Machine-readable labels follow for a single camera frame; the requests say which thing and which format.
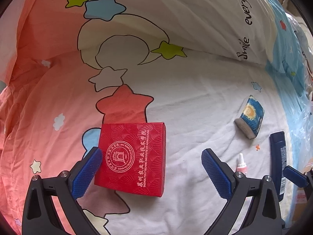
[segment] red star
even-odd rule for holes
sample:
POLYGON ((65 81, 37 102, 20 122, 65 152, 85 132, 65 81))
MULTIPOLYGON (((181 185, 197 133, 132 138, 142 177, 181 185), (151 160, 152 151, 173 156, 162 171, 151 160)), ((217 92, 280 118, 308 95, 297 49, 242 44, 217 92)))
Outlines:
POLYGON ((286 24, 284 23, 284 21, 281 20, 281 28, 285 31, 287 31, 286 29, 286 24))
POLYGON ((103 123, 146 123, 146 108, 153 97, 134 94, 128 85, 121 85, 111 96, 99 100, 97 110, 104 114, 103 123))

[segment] eraser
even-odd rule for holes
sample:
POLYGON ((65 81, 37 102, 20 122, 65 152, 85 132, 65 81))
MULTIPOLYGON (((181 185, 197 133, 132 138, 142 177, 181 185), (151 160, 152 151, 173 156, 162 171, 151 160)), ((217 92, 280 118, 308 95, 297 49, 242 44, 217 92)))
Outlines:
POLYGON ((103 124, 103 161, 94 184, 117 191, 161 197, 165 180, 164 123, 103 124))
POLYGON ((250 95, 245 99, 239 110, 235 124, 242 130, 248 139, 255 138, 260 130, 264 117, 264 109, 261 104, 250 95))

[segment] small bottle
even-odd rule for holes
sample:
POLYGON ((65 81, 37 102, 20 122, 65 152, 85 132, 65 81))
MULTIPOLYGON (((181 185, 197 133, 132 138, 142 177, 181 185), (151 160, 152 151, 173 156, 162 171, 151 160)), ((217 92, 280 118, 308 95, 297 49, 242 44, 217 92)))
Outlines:
POLYGON ((247 165, 245 163, 244 155, 242 153, 239 154, 239 164, 236 171, 241 171, 245 176, 247 176, 247 165))

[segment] cardboard box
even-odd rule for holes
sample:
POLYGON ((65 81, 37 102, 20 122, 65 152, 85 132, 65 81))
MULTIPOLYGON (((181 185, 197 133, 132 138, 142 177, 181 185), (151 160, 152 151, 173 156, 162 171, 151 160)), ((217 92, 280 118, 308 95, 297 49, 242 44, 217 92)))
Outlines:
POLYGON ((161 197, 165 179, 164 123, 103 124, 103 162, 96 185, 126 193, 161 197))
MULTIPOLYGON (((304 167, 304 169, 301 171, 302 173, 309 172, 313 168, 313 158, 310 159, 309 163, 304 167)), ((296 204, 295 204, 295 211, 292 216, 292 224, 294 224, 303 213, 305 207, 306 207, 306 194, 303 190, 303 188, 298 188, 297 190, 297 198, 296 198, 296 204)))

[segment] dark blue bottle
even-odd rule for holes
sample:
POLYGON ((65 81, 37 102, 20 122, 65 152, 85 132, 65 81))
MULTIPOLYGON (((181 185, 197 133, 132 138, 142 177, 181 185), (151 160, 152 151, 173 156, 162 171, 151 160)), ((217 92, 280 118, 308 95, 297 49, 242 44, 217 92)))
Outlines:
POLYGON ((286 178, 283 174, 287 165, 286 141, 284 132, 270 135, 271 144, 271 177, 273 179, 278 201, 282 201, 285 193, 286 178))

